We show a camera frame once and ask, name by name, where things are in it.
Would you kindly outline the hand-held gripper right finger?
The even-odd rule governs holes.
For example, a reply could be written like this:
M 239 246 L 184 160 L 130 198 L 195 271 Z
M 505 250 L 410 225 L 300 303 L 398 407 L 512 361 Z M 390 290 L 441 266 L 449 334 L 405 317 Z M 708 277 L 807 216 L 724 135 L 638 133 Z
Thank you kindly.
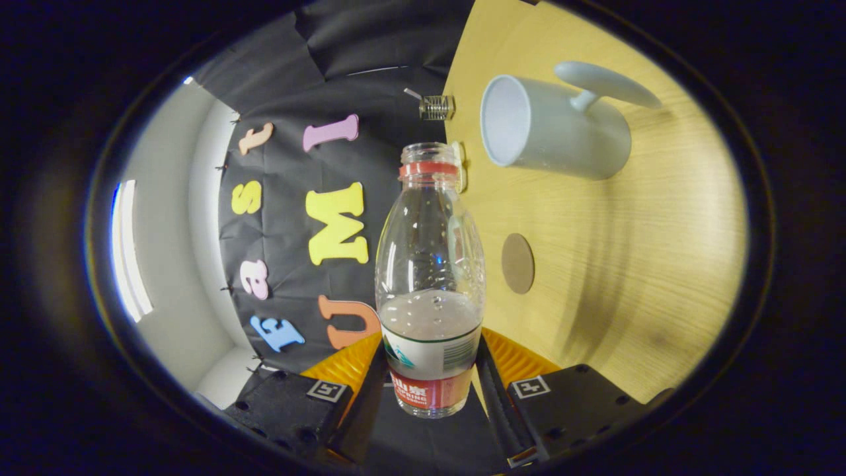
M 637 401 L 588 364 L 559 367 L 483 328 L 475 367 L 496 443 L 510 467 L 568 460 L 607 443 L 664 403 Z

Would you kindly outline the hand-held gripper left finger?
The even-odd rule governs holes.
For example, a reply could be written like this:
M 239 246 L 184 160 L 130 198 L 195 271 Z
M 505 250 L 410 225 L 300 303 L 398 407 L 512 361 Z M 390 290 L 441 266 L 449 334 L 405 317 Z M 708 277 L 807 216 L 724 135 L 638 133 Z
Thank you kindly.
M 383 395 L 387 359 L 381 332 L 301 374 L 278 370 L 225 409 L 239 427 L 296 457 L 360 465 Z

